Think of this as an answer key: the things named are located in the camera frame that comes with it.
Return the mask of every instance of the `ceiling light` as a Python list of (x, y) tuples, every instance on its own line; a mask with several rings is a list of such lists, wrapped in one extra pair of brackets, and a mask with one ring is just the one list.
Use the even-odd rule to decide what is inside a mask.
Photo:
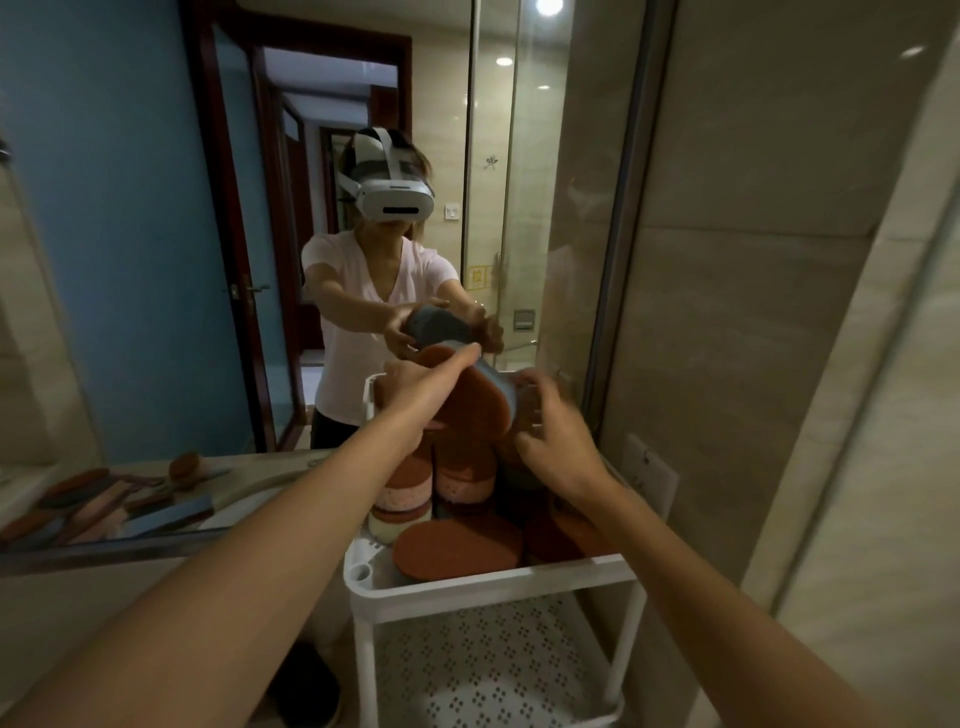
[(537, 0), (537, 12), (552, 17), (564, 9), (564, 0)]

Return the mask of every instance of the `wooden door frame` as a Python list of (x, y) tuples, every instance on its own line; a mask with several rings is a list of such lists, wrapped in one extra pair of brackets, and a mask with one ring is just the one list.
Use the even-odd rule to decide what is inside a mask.
[(300, 333), (297, 330), (297, 307), (300, 298), (298, 262), (292, 259), (292, 243), (296, 243), (296, 226), (293, 220), (292, 201), (287, 198), (290, 182), (286, 168), (286, 148), (282, 124), (283, 97), (267, 80), (267, 66), (263, 48), (248, 51), (253, 76), (253, 97), (256, 102), (257, 126), (260, 130), (264, 175), (267, 183), (267, 204), (270, 208), (271, 236), (274, 239), (274, 262), (276, 284), (279, 288), (280, 315), (283, 319), (283, 338), (289, 361), (290, 391), (293, 394), (294, 413), (280, 440), (277, 449), (293, 449), (306, 425), (306, 408), (303, 404), (303, 379), (300, 376)]
[[(248, 392), (254, 443), (257, 451), (291, 449), (306, 424), (297, 331), (300, 262), (291, 256), (292, 246), (289, 242), (295, 240), (296, 236), (293, 233), (295, 228), (292, 210), (288, 204), (290, 201), (286, 194), (285, 155), (279, 153), (284, 134), (281, 120), (282, 96), (279, 92), (274, 93), (274, 87), (266, 82), (262, 49), (280, 48), (396, 66), (400, 94), (400, 128), (412, 136), (413, 41), (409, 36), (252, 12), (240, 8), (236, 0), (180, 0), (180, 18), (220, 233), (224, 269), (229, 289), (236, 292), (235, 298), (231, 294), (231, 309)], [(251, 274), (250, 261), (246, 250), (243, 211), (233, 167), (223, 89), (212, 33), (214, 23), (244, 49), (251, 62), (274, 239), (278, 293), (294, 399), (293, 418), (278, 440), (270, 407), (255, 303), (252, 294), (247, 291)]]
[(396, 66), (400, 129), (413, 138), (413, 39), (410, 36), (248, 11), (240, 8), (235, 0), (217, 1), (228, 6), (218, 14), (218, 22), (248, 49), (280, 48)]
[(274, 414), (269, 406), (270, 394), (255, 304), (252, 293), (243, 284), (244, 279), (250, 278), (250, 259), (212, 32), (214, 10), (196, 0), (180, 0), (183, 40), (247, 389), (253, 444), (257, 452), (269, 452), (276, 449)]

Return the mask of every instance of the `blue wall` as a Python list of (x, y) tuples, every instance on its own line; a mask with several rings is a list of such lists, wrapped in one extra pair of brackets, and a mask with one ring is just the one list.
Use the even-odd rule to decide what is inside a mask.
[(0, 10), (0, 123), (110, 462), (252, 437), (176, 0)]

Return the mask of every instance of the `perforated shelf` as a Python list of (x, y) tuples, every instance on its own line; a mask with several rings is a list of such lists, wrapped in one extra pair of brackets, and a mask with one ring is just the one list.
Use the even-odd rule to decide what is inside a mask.
[(384, 728), (611, 725), (610, 666), (573, 594), (376, 627)]

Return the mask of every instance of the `sponge on counter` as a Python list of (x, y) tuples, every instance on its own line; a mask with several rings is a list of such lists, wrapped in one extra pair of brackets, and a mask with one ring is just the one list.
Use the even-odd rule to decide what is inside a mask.
[[(433, 369), (466, 344), (443, 341), (417, 354), (415, 361)], [(483, 359), (465, 369), (434, 417), (474, 440), (493, 442), (510, 430), (516, 415), (513, 383)]]

